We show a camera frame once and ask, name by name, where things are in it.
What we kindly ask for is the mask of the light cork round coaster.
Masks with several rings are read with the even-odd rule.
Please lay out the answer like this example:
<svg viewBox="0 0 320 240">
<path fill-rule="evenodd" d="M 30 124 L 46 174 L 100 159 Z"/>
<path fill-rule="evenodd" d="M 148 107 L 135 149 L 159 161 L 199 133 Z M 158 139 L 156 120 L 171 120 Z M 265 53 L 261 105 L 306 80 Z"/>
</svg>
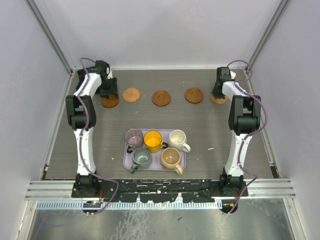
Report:
<svg viewBox="0 0 320 240">
<path fill-rule="evenodd" d="M 211 95 L 210 99 L 216 103 L 216 104 L 219 104 L 219 105 L 222 105 L 222 104 L 225 104 L 227 101 L 228 101 L 228 97 L 225 96 L 223 98 L 217 98 L 215 97 L 214 95 Z"/>
</svg>

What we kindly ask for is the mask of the brown wooden round coaster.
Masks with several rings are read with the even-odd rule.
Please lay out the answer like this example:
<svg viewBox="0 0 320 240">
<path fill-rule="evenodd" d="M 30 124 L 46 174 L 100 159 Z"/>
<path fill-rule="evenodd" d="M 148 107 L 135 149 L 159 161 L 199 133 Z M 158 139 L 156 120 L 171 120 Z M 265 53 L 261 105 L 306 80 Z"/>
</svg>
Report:
<svg viewBox="0 0 320 240">
<path fill-rule="evenodd" d="M 199 88 L 189 88 L 184 94 L 185 99 L 192 104 L 198 104 L 204 99 L 204 93 Z"/>
</svg>

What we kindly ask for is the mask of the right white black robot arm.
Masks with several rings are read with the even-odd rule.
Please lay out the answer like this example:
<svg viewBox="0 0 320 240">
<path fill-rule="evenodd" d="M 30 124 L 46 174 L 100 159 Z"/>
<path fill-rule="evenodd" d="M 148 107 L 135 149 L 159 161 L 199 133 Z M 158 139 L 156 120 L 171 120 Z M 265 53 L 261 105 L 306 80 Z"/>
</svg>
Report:
<svg viewBox="0 0 320 240">
<path fill-rule="evenodd" d="M 218 185 L 223 196 L 231 197 L 245 186 L 245 159 L 252 136 L 260 128 L 261 98 L 244 90 L 232 77 L 229 67 L 222 66 L 216 70 L 216 81 L 211 91 L 211 100 L 216 104 L 231 101 L 228 117 L 231 145 Z"/>
</svg>

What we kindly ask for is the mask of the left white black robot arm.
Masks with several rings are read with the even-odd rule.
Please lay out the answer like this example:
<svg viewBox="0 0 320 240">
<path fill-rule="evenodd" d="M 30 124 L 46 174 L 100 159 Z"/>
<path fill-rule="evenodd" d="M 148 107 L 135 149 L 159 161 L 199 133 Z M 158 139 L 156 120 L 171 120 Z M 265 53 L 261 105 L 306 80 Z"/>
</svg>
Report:
<svg viewBox="0 0 320 240">
<path fill-rule="evenodd" d="M 100 183 L 93 157 L 93 131 L 97 123 L 93 98 L 99 94 L 103 107 L 117 106 L 118 83 L 110 65 L 103 60 L 96 60 L 94 66 L 84 67 L 78 74 L 76 92 L 65 98 L 67 121 L 73 130 L 77 147 L 78 164 L 73 188 L 77 194 L 95 198 L 100 193 Z"/>
</svg>

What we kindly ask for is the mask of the dark brown wooden coaster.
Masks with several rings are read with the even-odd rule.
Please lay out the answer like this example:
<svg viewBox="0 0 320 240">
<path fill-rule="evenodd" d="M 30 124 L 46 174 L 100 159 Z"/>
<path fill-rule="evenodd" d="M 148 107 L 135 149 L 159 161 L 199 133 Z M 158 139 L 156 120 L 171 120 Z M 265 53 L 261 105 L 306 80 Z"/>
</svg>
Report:
<svg viewBox="0 0 320 240">
<path fill-rule="evenodd" d="M 158 107 L 167 106 L 171 102 L 171 95 L 165 90 L 158 90 L 152 95 L 152 102 Z"/>
</svg>

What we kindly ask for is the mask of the dark blue folded cloth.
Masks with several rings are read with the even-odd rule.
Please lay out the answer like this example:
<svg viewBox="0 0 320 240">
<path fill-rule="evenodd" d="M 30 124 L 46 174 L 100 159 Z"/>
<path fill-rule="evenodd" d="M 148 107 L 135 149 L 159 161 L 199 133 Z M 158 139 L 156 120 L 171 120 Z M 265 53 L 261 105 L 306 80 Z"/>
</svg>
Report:
<svg viewBox="0 0 320 240">
<path fill-rule="evenodd" d="M 79 90 L 79 88 L 81 87 L 82 83 L 84 82 L 85 76 L 86 76 L 86 72 L 82 68 L 82 69 L 79 69 L 77 71 L 77 74 L 78 74 L 78 84 L 76 85 L 76 88 L 75 88 L 76 91 Z"/>
</svg>

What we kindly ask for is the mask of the purple glass mug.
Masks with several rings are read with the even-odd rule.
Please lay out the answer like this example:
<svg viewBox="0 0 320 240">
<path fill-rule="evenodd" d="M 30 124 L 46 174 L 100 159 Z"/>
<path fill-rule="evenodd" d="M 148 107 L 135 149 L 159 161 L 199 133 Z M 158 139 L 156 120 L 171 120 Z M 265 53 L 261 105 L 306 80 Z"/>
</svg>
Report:
<svg viewBox="0 0 320 240">
<path fill-rule="evenodd" d="M 124 136 L 125 142 L 127 144 L 126 152 L 128 154 L 133 153 L 136 149 L 143 147 L 144 135 L 142 131 L 138 128 L 129 129 Z"/>
</svg>

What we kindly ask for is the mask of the white ceramic mug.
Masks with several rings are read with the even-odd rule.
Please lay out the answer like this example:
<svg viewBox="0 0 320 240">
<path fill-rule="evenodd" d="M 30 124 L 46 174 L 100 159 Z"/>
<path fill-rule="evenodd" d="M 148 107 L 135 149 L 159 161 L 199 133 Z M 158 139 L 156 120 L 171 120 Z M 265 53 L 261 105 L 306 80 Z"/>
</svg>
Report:
<svg viewBox="0 0 320 240">
<path fill-rule="evenodd" d="M 191 151 L 191 147 L 187 144 L 186 134 L 180 129 L 173 130 L 169 134 L 168 145 L 178 151 L 184 151 L 186 153 Z"/>
</svg>

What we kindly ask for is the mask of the yellow mug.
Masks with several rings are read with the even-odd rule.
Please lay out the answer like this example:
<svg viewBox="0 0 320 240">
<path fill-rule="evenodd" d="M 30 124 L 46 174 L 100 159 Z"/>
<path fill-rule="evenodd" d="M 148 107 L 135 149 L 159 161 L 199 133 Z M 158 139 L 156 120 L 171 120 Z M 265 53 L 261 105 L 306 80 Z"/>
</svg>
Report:
<svg viewBox="0 0 320 240">
<path fill-rule="evenodd" d="M 148 131 L 143 138 L 146 148 L 151 153 L 157 153 L 161 149 L 166 149 L 169 147 L 168 143 L 163 141 L 162 135 L 155 130 Z"/>
</svg>

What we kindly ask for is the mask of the grey ceramic mug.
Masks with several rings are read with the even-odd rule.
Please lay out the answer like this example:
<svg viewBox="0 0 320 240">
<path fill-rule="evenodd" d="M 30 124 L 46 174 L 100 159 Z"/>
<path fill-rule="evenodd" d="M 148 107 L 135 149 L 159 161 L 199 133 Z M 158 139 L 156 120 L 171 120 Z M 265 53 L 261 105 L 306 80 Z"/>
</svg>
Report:
<svg viewBox="0 0 320 240">
<path fill-rule="evenodd" d="M 153 156 L 147 148 L 137 148 L 132 154 L 132 166 L 129 171 L 133 174 L 137 170 L 145 170 L 153 162 Z"/>
</svg>

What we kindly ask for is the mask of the beige ceramic mug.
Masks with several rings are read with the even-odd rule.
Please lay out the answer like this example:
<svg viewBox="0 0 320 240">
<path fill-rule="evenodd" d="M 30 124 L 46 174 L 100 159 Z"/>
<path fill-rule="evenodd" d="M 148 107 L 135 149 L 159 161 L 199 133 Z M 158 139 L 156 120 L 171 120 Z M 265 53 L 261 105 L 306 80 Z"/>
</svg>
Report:
<svg viewBox="0 0 320 240">
<path fill-rule="evenodd" d="M 181 167 L 182 157 L 180 152 L 172 147 L 163 150 L 160 156 L 161 165 L 171 171 L 175 171 L 178 175 L 183 174 L 183 169 Z"/>
</svg>

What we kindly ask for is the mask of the lavender plastic tray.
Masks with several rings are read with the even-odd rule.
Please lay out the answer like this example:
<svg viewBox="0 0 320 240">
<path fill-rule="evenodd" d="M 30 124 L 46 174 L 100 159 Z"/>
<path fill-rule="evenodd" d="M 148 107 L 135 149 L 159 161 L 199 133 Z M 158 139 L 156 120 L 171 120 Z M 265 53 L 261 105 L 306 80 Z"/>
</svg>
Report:
<svg viewBox="0 0 320 240">
<path fill-rule="evenodd" d="M 169 135 L 173 131 L 173 129 L 156 129 L 156 131 L 158 131 L 162 135 L 163 141 L 167 142 Z M 132 160 L 132 154 L 127 153 L 128 146 L 129 145 L 125 142 L 124 154 L 123 154 L 123 166 L 126 169 L 130 170 L 131 166 L 133 165 L 133 160 Z M 164 149 L 161 149 L 160 151 L 151 154 L 152 163 L 148 168 L 144 169 L 144 171 L 170 171 L 169 169 L 166 169 L 165 167 L 163 167 L 160 162 L 160 157 L 163 151 Z M 187 165 L 186 153 L 183 150 L 181 150 L 180 155 L 181 155 L 181 167 L 184 170 Z"/>
</svg>

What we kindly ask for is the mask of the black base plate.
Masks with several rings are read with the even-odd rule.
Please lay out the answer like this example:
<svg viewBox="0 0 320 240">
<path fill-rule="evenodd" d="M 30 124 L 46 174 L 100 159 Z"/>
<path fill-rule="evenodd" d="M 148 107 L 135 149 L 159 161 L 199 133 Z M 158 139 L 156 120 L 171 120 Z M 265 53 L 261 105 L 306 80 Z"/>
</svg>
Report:
<svg viewBox="0 0 320 240">
<path fill-rule="evenodd" d="M 92 183 L 74 182 L 71 192 L 72 198 L 99 198 L 107 202 L 135 203 L 173 203 L 182 198 L 183 203 L 213 203 L 217 197 L 237 198 L 241 191 L 247 197 L 245 189 L 247 183 L 241 187 L 222 186 L 216 179 L 116 179 L 106 181 L 94 180 Z"/>
</svg>

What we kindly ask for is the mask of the aluminium front rail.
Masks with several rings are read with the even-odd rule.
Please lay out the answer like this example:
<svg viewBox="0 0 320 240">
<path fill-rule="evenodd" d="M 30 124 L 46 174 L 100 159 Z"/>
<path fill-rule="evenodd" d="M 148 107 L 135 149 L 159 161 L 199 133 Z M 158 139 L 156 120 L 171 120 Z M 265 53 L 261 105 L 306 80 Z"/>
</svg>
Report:
<svg viewBox="0 0 320 240">
<path fill-rule="evenodd" d="M 72 180 L 32 180 L 25 200 L 63 200 L 72 195 Z M 295 199 L 296 193 L 288 178 L 259 178 L 247 187 L 243 199 Z"/>
</svg>

